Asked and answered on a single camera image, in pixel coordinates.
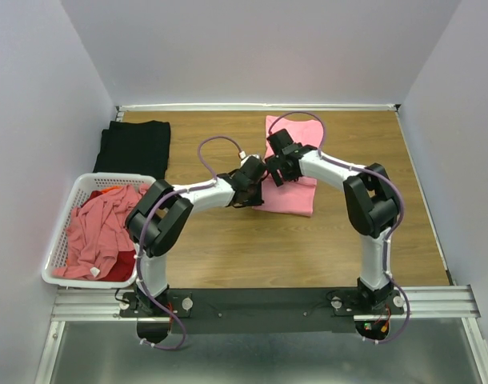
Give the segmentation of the pink t shirt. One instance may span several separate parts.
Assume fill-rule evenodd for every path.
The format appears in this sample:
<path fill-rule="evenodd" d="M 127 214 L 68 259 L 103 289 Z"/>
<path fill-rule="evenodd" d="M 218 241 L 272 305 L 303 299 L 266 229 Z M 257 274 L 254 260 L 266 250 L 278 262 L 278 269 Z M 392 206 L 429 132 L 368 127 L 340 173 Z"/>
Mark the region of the pink t shirt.
<path fill-rule="evenodd" d="M 302 145 L 318 147 L 322 140 L 322 124 L 314 119 L 296 122 L 287 118 L 277 122 L 271 133 L 286 129 L 294 142 Z M 311 217 L 314 211 L 314 196 L 317 187 L 317 180 L 314 178 L 302 177 L 296 182 L 286 182 L 276 187 L 271 176 L 262 182 L 261 206 L 254 206 L 254 210 L 276 213 L 293 214 L 303 217 Z"/>

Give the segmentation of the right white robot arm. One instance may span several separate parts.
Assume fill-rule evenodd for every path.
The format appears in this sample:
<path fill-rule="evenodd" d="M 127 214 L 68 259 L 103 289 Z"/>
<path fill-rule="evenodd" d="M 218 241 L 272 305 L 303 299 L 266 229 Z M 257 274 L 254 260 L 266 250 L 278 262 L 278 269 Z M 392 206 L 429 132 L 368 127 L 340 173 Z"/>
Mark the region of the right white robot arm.
<path fill-rule="evenodd" d="M 391 237 L 403 219 L 400 193 L 384 167 L 360 166 L 295 142 L 285 130 L 267 138 L 273 154 L 265 163 L 276 186 L 314 178 L 344 193 L 347 217 L 362 242 L 362 266 L 354 296 L 368 314 L 383 307 L 394 289 L 390 272 Z"/>

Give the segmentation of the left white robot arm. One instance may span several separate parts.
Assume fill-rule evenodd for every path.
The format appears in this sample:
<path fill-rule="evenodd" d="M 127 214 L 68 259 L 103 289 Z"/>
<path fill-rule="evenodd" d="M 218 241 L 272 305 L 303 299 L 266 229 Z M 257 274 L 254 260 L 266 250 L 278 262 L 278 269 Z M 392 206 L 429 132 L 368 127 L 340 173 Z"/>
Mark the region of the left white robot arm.
<path fill-rule="evenodd" d="M 164 180 L 154 182 L 127 216 L 125 227 L 138 245 L 136 301 L 149 316 L 160 314 L 168 289 L 166 254 L 177 242 L 189 217 L 223 207 L 262 204 L 264 162 L 251 155 L 229 173 L 218 174 L 206 182 L 172 186 Z"/>

